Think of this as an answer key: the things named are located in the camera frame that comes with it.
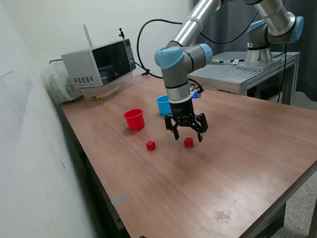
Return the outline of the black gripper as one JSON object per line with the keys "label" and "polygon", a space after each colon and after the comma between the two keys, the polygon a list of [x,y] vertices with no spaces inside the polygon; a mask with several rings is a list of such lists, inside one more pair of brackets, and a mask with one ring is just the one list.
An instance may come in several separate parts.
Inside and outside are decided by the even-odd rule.
{"label": "black gripper", "polygon": [[191,125],[191,128],[197,132],[198,141],[202,142],[203,136],[208,129],[207,119],[204,113],[195,115],[192,99],[182,103],[170,103],[172,114],[164,116],[165,127],[174,134],[175,140],[179,139],[177,127],[179,125]]}

